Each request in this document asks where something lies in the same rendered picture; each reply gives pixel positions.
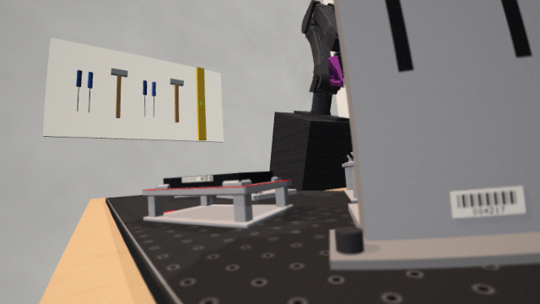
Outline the grey rectangular frame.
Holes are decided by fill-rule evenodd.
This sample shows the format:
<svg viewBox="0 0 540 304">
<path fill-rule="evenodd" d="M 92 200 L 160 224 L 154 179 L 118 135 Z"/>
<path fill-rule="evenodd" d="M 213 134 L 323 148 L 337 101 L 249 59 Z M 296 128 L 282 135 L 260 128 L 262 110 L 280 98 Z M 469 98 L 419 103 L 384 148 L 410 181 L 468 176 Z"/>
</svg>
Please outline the grey rectangular frame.
<svg viewBox="0 0 540 304">
<path fill-rule="evenodd" d="M 289 192 L 289 195 L 297 194 L 296 189 L 289 189 L 288 188 L 288 192 Z M 216 196 L 216 197 L 217 198 L 233 199 L 233 196 Z M 251 201 L 263 200 L 263 199 L 268 199 L 268 198 L 276 198 L 275 189 L 264 191 L 264 192 L 259 192 L 259 193 L 253 193 L 251 195 Z"/>
</svg>

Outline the black cylinder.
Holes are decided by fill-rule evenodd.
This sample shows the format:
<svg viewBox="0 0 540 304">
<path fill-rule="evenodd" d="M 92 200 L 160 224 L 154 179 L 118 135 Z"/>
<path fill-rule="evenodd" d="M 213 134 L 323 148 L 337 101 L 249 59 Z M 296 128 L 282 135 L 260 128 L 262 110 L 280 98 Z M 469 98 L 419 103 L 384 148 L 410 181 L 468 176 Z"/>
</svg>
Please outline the black cylinder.
<svg viewBox="0 0 540 304">
<path fill-rule="evenodd" d="M 341 227 L 335 230 L 336 251 L 355 255 L 364 251 L 363 230 L 358 227 Z"/>
</svg>

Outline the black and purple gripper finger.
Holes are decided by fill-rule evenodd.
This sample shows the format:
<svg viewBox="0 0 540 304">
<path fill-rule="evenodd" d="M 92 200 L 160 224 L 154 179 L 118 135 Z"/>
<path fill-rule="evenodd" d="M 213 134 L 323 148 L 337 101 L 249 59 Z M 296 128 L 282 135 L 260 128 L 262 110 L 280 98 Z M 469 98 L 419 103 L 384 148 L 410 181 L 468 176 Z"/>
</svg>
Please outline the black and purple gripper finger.
<svg viewBox="0 0 540 304">
<path fill-rule="evenodd" d="M 343 88 L 343 74 L 338 61 L 338 56 L 328 58 L 330 85 Z M 340 80 L 340 81 L 339 81 Z"/>
</svg>

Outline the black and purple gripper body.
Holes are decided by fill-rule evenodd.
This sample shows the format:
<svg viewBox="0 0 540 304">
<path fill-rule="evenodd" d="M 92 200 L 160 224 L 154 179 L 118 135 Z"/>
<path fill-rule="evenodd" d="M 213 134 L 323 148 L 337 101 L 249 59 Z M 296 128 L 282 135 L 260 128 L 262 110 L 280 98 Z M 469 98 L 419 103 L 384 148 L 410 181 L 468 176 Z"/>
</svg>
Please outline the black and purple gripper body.
<svg viewBox="0 0 540 304">
<path fill-rule="evenodd" d="M 339 59 L 339 62 L 340 62 L 340 67 L 341 67 L 341 70 L 342 70 L 342 73 L 343 73 L 343 63 L 342 63 L 342 58 L 341 58 L 341 52 L 335 52 L 333 54 L 333 56 L 338 56 L 338 59 Z"/>
</svg>

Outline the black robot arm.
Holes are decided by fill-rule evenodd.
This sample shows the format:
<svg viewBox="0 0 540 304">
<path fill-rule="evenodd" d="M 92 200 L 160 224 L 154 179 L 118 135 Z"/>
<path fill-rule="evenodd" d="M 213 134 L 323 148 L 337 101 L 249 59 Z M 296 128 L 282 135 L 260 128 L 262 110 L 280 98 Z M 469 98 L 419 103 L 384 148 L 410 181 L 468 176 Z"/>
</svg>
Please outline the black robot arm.
<svg viewBox="0 0 540 304">
<path fill-rule="evenodd" d="M 294 111 L 294 114 L 335 122 L 349 122 L 346 117 L 327 117 L 331 116 L 332 95 L 336 95 L 341 89 L 330 85 L 328 72 L 330 52 L 340 52 L 334 4 L 329 3 L 326 5 L 321 4 L 320 1 L 311 0 L 302 21 L 301 31 L 310 42 L 312 51 L 314 76 L 310 92 L 314 94 L 310 113 Z"/>
</svg>

